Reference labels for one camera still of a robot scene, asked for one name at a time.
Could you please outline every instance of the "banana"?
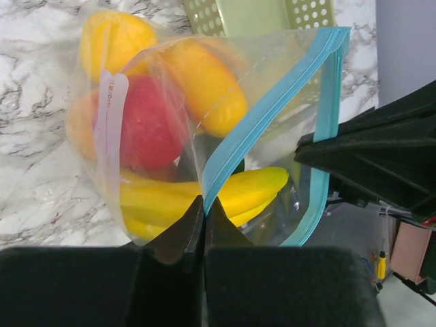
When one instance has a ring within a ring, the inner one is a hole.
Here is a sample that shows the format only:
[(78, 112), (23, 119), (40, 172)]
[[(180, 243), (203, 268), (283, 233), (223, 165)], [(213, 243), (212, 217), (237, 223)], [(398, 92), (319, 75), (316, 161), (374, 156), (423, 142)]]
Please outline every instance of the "banana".
[[(236, 227), (241, 227), (243, 224), (247, 223), (257, 215), (259, 215), (274, 199), (275, 197), (269, 199), (268, 201), (265, 201), (257, 208), (251, 209), (246, 213), (241, 213), (240, 215), (231, 218), (230, 221)], [(146, 240), (154, 239), (155, 237), (163, 233), (167, 228), (169, 228), (169, 226), (161, 227), (156, 225), (150, 225), (148, 223), (142, 223), (141, 221), (132, 218), (132, 215), (125, 211), (123, 211), (123, 215), (124, 223), (127, 230), (129, 230), (129, 232), (131, 232), (133, 235), (142, 237)]]
[[(156, 236), (183, 216), (201, 194), (198, 182), (167, 183), (122, 173), (120, 206), (127, 229), (144, 237)], [(230, 221), (237, 227), (261, 213), (285, 186), (283, 168), (266, 167), (232, 175), (219, 192)]]

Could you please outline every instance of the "yellow object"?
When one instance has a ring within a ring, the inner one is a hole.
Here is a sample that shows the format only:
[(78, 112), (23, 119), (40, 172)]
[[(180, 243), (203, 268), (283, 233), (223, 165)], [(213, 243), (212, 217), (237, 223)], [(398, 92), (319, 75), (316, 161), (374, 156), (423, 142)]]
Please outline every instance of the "yellow object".
[(377, 265), (377, 278), (386, 278), (386, 253), (385, 251), (380, 251), (379, 263)]
[[(80, 40), (80, 58), (85, 72), (98, 83), (101, 72), (119, 72), (141, 50), (157, 44), (153, 28), (141, 18), (102, 10), (85, 23)], [(145, 63), (138, 64), (130, 74), (146, 71)]]
[(65, 118), (68, 140), (84, 160), (95, 161), (92, 120), (97, 112), (98, 90), (85, 93)]
[(229, 63), (232, 69), (238, 68), (248, 71), (253, 67), (253, 63), (248, 60), (245, 53), (241, 52), (237, 44), (232, 40), (222, 37), (204, 36), (204, 38), (200, 39), (200, 42), (203, 46), (215, 53), (222, 61)]
[[(170, 227), (201, 194), (198, 182), (152, 181), (131, 172), (122, 173), (122, 177), (129, 181), (120, 186), (125, 224), (132, 234), (141, 237), (156, 236)], [(230, 221), (239, 227), (259, 215), (288, 178), (287, 171), (278, 167), (241, 172), (228, 179), (218, 196)]]
[(236, 77), (199, 41), (179, 40), (159, 56), (184, 91), (190, 113), (212, 136), (226, 137), (248, 113)]

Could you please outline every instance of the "plastic bag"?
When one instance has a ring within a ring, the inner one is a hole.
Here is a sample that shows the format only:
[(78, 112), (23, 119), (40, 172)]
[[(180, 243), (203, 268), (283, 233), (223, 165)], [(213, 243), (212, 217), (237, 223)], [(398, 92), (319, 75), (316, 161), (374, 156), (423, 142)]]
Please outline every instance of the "plastic bag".
[(324, 209), (328, 174), (294, 162), (301, 136), (337, 132), (349, 29), (258, 37), (171, 36), (99, 12), (80, 44), (68, 138), (137, 243), (202, 194), (219, 196), (255, 244), (301, 245)]

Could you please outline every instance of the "black foam pad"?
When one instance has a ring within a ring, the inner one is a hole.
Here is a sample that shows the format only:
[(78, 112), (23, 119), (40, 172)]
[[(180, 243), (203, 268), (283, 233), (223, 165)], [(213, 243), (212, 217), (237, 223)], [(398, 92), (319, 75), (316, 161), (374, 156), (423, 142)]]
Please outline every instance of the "black foam pad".
[(131, 249), (6, 249), (0, 326), (124, 326), (140, 260)]
[(211, 248), (210, 327), (383, 327), (366, 267), (325, 248)]

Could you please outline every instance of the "marble countertop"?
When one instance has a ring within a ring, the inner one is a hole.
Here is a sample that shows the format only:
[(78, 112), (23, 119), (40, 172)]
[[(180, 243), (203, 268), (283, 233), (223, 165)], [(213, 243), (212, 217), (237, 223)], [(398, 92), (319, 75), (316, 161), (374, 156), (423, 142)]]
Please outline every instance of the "marble countertop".
[[(92, 2), (190, 32), (181, 0)], [(72, 40), (88, 4), (0, 3), (0, 247), (129, 241), (65, 140), (67, 81), (76, 61)], [(352, 27), (341, 102), (346, 121), (378, 104), (375, 0), (335, 0), (334, 8), (337, 24)]]

